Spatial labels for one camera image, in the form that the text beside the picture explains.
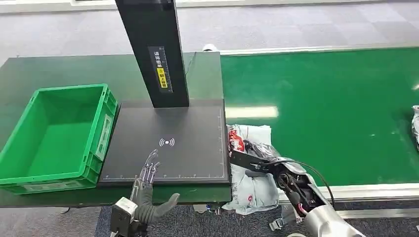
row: black vertical post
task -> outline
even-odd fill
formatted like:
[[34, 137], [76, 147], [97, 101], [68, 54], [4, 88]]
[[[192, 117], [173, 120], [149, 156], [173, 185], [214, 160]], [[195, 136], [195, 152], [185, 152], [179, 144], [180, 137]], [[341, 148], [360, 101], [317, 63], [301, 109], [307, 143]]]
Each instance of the black vertical post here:
[[155, 108], [188, 107], [174, 0], [115, 0]]

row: green plastic crate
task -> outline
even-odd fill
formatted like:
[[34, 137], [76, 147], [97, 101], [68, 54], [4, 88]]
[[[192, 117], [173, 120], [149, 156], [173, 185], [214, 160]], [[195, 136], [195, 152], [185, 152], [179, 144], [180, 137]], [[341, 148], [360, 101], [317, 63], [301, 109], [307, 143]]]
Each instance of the green plastic crate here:
[[106, 84], [37, 90], [0, 154], [15, 194], [96, 187], [117, 101]]

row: white plastic package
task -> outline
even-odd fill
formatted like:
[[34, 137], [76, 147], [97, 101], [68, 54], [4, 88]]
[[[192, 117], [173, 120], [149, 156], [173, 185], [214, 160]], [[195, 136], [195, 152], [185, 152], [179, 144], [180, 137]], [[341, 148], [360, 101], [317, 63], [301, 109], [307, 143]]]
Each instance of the white plastic package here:
[[[271, 128], [266, 125], [233, 125], [229, 127], [229, 140], [234, 149], [241, 152], [246, 152], [244, 140], [271, 145]], [[246, 170], [231, 164], [233, 200], [222, 208], [248, 215], [278, 207], [279, 194], [272, 175], [251, 178], [245, 174]]]
[[416, 147], [419, 150], [419, 105], [414, 105], [412, 108], [415, 112], [412, 119], [412, 133], [415, 136]]

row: crate label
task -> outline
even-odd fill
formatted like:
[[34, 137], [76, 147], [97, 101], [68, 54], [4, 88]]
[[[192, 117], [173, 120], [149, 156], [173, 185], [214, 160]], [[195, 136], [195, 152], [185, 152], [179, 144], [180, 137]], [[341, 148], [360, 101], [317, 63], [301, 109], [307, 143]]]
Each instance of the crate label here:
[[29, 184], [29, 185], [23, 185], [22, 187], [28, 191], [42, 191], [42, 190], [77, 188], [81, 186], [82, 185], [77, 181], [68, 181], [68, 182], [52, 183], [52, 184]]
[[99, 143], [97, 144], [96, 155], [101, 161], [105, 159], [106, 148], [108, 147], [108, 140], [110, 137], [112, 125], [112, 117], [105, 115], [103, 122], [102, 133], [100, 134]]
[[165, 48], [163, 46], [149, 46], [148, 51], [160, 92], [173, 93]]

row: yellow sticker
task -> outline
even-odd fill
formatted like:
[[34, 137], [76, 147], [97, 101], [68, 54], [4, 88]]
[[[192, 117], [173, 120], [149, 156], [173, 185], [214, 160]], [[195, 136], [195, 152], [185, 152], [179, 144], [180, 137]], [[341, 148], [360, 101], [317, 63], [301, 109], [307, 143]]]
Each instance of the yellow sticker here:
[[165, 70], [163, 68], [157, 68], [157, 74], [159, 75], [160, 86], [167, 88], [168, 82], [166, 81]]

